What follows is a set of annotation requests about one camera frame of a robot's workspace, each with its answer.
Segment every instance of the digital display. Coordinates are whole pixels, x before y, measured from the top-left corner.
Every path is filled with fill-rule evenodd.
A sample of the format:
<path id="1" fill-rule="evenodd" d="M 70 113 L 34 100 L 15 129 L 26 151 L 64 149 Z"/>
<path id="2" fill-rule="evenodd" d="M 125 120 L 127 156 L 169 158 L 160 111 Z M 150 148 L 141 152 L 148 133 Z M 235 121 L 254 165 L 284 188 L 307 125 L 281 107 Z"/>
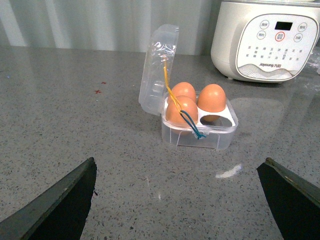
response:
<path id="1" fill-rule="evenodd" d="M 274 29 L 289 31 L 291 29 L 291 26 L 292 26 L 292 22 L 278 21 Z"/>

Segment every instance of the clear plastic egg container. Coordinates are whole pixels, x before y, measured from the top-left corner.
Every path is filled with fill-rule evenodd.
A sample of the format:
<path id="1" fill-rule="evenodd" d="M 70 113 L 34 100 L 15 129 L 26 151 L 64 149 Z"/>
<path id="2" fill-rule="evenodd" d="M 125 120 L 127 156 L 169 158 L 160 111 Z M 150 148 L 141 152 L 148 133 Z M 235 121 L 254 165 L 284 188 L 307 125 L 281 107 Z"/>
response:
<path id="1" fill-rule="evenodd" d="M 221 112 L 206 112 L 198 108 L 196 127 L 205 136 L 200 139 L 187 123 L 173 125 L 166 120 L 168 92 L 164 79 L 164 66 L 167 68 L 167 75 L 170 79 L 178 35 L 178 26 L 165 24 L 151 36 L 145 55 L 139 103 L 146 113 L 161 115 L 163 141 L 174 146 L 224 150 L 230 145 L 238 126 L 238 118 L 228 99 L 226 99 L 225 109 Z M 213 122 L 204 122 L 202 118 L 207 115 L 220 117 Z"/>
<path id="2" fill-rule="evenodd" d="M 162 117 L 162 139 L 175 146 L 189 146 L 201 148 L 213 148 L 224 150 L 229 147 L 235 130 L 238 126 L 238 118 L 229 100 L 226 100 L 225 109 L 221 112 L 207 112 L 198 108 L 198 121 L 196 124 L 199 132 L 205 137 L 198 139 L 193 129 L 186 124 L 171 124 L 166 120 L 168 97 L 163 103 Z M 203 120 L 204 116 L 220 116 L 213 122 Z"/>

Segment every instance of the white curtain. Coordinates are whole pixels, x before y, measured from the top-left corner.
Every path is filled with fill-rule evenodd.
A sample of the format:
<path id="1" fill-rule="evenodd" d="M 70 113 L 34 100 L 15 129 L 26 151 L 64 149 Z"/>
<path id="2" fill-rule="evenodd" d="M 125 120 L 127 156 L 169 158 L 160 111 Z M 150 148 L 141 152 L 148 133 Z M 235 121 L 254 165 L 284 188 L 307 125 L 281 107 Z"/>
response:
<path id="1" fill-rule="evenodd" d="M 162 24 L 209 55 L 221 0 L 0 0 L 0 45 L 145 52 Z"/>

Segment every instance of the control panel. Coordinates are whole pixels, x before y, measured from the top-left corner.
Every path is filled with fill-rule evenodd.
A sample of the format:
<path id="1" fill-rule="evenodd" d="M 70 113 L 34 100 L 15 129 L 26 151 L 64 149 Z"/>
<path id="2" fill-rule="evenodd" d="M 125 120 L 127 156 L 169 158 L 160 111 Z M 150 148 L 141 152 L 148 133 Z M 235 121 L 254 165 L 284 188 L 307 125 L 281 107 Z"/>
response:
<path id="1" fill-rule="evenodd" d="M 297 75 L 308 60 L 318 25 L 307 16 L 264 14 L 242 32 L 236 69 L 244 77 L 286 80 Z"/>

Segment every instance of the yellow wire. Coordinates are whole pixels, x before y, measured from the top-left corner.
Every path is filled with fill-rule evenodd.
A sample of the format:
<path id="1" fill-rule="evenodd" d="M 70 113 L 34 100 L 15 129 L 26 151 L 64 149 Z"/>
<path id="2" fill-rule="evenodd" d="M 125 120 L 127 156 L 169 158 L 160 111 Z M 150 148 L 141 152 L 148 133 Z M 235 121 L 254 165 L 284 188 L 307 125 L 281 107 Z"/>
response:
<path id="1" fill-rule="evenodd" d="M 170 87 L 169 87 L 167 61 L 164 61 L 163 71 L 164 71 L 164 81 L 165 81 L 166 89 L 168 90 L 169 96 L 170 96 L 171 99 L 173 100 L 176 109 L 180 112 L 180 111 L 182 110 L 182 105 L 181 105 L 181 103 L 178 101 L 178 99 L 176 98 L 176 96 L 174 95 L 174 93 L 171 91 L 171 89 L 170 89 Z"/>

